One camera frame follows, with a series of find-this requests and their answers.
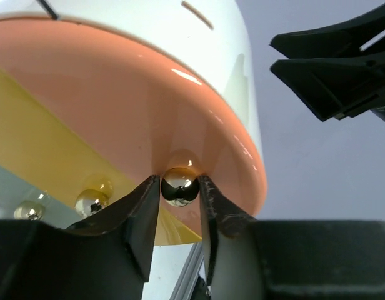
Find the yellow drawer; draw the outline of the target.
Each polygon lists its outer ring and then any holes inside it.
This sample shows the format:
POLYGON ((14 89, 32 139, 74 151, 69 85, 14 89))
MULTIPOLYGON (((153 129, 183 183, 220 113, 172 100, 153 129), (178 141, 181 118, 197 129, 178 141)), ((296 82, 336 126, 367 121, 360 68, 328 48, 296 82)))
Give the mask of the yellow drawer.
POLYGON ((200 172, 176 112, 190 88, 120 62, 0 66, 0 166, 67 206, 85 190, 117 201, 174 167, 200 172))

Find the white cylindrical drawer cabinet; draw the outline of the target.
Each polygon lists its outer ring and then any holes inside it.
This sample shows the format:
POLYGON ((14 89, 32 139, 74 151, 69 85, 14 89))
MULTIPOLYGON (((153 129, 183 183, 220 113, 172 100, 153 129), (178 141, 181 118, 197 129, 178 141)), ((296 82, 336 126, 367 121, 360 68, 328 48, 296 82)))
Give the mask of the white cylindrical drawer cabinet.
POLYGON ((262 299, 266 193, 235 1, 0 1, 0 299, 141 299, 178 244, 262 299))

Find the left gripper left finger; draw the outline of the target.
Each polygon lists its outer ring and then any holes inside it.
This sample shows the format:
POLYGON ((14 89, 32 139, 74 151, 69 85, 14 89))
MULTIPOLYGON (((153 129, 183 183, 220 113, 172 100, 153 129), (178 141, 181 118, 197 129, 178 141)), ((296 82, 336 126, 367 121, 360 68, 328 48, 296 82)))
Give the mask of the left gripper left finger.
POLYGON ((66 229, 0 220, 0 299, 141 299, 149 280, 160 178, 66 229))

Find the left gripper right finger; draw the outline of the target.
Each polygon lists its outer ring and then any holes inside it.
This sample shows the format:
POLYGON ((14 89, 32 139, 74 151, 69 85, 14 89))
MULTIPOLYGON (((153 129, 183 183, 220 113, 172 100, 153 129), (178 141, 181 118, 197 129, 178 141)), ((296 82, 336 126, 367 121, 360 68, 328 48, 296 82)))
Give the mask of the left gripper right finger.
POLYGON ((199 187, 212 299, 385 299, 385 221, 261 221, 199 187))

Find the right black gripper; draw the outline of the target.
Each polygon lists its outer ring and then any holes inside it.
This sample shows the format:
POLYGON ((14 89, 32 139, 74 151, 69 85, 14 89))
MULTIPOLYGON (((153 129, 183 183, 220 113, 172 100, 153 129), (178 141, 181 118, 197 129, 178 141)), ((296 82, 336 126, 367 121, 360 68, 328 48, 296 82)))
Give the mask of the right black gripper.
POLYGON ((385 122, 385 61, 354 58, 385 51, 385 3, 348 21, 306 31, 278 34, 270 46, 291 60, 270 68, 321 121, 354 118, 370 110, 385 122))

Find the orange top drawer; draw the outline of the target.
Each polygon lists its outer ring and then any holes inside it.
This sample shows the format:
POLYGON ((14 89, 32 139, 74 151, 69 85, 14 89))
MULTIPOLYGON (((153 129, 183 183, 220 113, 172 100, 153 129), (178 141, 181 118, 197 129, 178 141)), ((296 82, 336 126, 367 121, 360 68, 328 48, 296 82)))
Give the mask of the orange top drawer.
POLYGON ((66 226, 151 174, 192 194, 161 198, 160 245, 199 240, 201 174, 256 215, 267 181, 247 38, 222 42, 209 31, 192 51, 223 83, 127 35, 0 20, 1 217, 66 226))

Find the aluminium table rail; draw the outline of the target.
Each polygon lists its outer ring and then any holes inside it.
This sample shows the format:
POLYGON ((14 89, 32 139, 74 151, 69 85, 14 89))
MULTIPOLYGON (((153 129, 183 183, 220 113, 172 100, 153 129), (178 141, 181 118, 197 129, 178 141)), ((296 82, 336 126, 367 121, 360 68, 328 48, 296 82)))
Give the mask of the aluminium table rail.
POLYGON ((203 261, 203 245, 201 243, 193 244, 170 300, 190 300, 192 298, 203 261))

